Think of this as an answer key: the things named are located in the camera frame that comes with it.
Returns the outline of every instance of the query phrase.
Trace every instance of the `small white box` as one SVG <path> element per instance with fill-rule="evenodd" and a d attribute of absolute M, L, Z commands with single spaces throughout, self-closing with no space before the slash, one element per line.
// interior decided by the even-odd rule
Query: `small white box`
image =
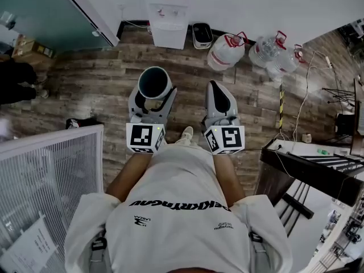
<path fill-rule="evenodd" d="M 213 155 L 235 154 L 245 148 L 244 126 L 211 126 L 204 135 Z"/>
<path fill-rule="evenodd" d="M 133 152 L 153 154 L 158 151 L 166 131 L 164 125 L 127 123 L 126 143 Z"/>

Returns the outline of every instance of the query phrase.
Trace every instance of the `ribbed panel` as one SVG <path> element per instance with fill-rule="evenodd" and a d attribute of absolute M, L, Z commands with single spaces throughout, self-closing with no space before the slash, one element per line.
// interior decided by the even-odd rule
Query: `ribbed panel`
<path fill-rule="evenodd" d="M 41 212 L 59 247 L 42 272 L 65 272 L 67 228 L 81 195 L 98 189 L 97 139 L 97 133 L 84 135 L 0 161 L 1 248 L 8 249 Z"/>

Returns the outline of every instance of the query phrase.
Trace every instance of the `black pants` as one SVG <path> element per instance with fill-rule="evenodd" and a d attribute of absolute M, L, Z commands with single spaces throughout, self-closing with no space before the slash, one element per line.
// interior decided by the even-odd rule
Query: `black pants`
<path fill-rule="evenodd" d="M 13 60 L 0 63 L 0 105 L 31 100 L 36 97 L 36 90 L 23 87 L 18 83 L 34 84 L 36 73 L 27 63 L 16 63 Z"/>

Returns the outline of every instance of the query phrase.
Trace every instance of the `large plastic water jug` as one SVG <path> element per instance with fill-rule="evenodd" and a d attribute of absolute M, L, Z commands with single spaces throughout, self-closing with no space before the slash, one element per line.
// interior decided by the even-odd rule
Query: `large plastic water jug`
<path fill-rule="evenodd" d="M 267 73 L 271 79 L 293 73 L 300 64 L 305 63 L 302 53 L 302 45 L 295 44 L 295 48 L 287 48 L 281 51 L 273 61 L 267 63 Z"/>
<path fill-rule="evenodd" d="M 244 32 L 220 36 L 207 55 L 208 65 L 215 71 L 233 67 L 244 56 L 246 43 L 249 41 Z"/>
<path fill-rule="evenodd" d="M 267 62 L 273 61 L 281 50 L 286 49 L 283 45 L 286 38 L 287 36 L 279 30 L 275 37 L 258 39 L 249 50 L 251 62 L 254 65 L 265 68 Z"/>

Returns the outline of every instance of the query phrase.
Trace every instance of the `cardboard box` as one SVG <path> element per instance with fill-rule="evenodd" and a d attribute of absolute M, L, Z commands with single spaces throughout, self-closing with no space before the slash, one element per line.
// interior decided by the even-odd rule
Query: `cardboard box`
<path fill-rule="evenodd" d="M 37 64 L 43 61 L 51 61 L 53 56 L 54 51 L 52 49 L 37 43 L 34 39 L 19 35 L 11 57 L 16 61 Z"/>

